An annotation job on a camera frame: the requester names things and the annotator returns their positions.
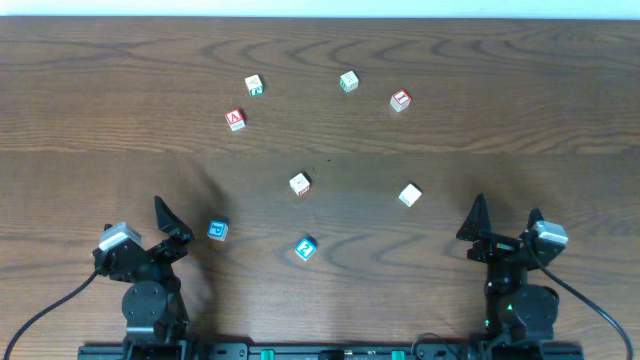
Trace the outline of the blue number 2 block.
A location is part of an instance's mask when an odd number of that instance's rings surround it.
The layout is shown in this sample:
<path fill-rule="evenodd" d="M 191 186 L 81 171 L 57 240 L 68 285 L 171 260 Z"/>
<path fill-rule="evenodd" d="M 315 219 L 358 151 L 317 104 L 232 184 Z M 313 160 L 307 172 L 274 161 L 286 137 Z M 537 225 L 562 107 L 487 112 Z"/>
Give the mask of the blue number 2 block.
<path fill-rule="evenodd" d="M 310 237 L 302 238 L 295 248 L 295 253 L 304 261 L 308 261 L 316 251 L 316 242 Z"/>

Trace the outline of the red letter A block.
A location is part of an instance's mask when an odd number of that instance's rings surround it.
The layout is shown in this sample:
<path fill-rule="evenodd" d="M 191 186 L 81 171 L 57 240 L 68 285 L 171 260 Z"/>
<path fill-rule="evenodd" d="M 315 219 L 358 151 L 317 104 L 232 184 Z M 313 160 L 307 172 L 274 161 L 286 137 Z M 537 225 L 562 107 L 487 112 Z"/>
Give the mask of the red letter A block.
<path fill-rule="evenodd" d="M 239 108 L 234 108 L 225 114 L 225 119 L 232 131 L 237 131 L 246 126 L 245 117 Z"/>

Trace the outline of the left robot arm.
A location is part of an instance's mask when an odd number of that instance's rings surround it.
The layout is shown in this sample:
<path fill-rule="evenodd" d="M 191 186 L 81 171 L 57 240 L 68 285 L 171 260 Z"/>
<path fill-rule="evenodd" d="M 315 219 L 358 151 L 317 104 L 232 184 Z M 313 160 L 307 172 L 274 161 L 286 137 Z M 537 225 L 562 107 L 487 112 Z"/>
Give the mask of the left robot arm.
<path fill-rule="evenodd" d="M 188 254 L 194 234 L 161 197 L 154 198 L 154 206 L 158 228 L 168 237 L 145 249 L 127 223 L 107 224 L 92 252 L 95 272 L 130 285 L 121 305 L 126 359 L 186 359 L 190 319 L 172 264 Z"/>

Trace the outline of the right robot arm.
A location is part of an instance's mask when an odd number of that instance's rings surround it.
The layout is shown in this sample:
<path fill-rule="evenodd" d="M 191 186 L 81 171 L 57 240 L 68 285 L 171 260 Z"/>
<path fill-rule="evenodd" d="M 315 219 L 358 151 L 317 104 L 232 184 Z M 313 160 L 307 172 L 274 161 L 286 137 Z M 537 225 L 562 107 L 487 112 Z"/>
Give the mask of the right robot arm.
<path fill-rule="evenodd" d="M 554 337 L 559 295 L 530 284 L 528 273 L 548 265 L 568 243 L 565 229 L 533 209 L 517 238 L 492 231 L 484 194 L 476 196 L 456 238 L 472 243 L 467 258 L 484 263 L 487 336 L 468 347 L 470 359 L 541 359 Z"/>

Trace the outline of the red letter I block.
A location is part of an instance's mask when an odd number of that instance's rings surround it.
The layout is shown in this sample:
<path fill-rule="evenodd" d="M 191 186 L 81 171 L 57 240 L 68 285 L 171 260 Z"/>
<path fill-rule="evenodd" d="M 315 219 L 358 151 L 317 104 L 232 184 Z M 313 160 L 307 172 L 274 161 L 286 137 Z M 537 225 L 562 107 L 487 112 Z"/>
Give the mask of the red letter I block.
<path fill-rule="evenodd" d="M 390 105 L 396 112 L 406 109 L 411 103 L 412 97 L 405 89 L 400 89 L 391 96 Z"/>

